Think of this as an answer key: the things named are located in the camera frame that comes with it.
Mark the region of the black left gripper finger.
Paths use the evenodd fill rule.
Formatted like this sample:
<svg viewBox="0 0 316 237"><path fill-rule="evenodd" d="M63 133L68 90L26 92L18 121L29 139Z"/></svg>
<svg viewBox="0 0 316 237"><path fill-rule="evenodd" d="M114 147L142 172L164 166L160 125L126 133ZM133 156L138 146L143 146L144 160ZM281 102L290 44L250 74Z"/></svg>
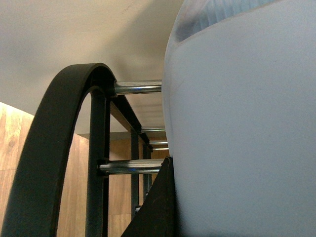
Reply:
<svg viewBox="0 0 316 237"><path fill-rule="evenodd" d="M166 157L142 207L122 236L174 237L175 198L173 160Z"/></svg>

